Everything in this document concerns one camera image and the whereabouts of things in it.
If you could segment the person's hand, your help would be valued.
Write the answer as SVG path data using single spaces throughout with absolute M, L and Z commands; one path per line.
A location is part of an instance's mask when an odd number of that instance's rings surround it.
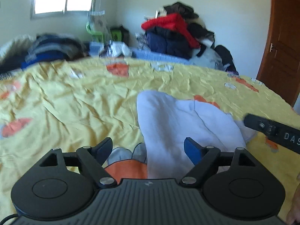
M 298 186 L 292 199 L 291 209 L 287 214 L 286 223 L 295 224 L 295 223 L 299 223 L 299 220 L 300 220 L 300 187 Z

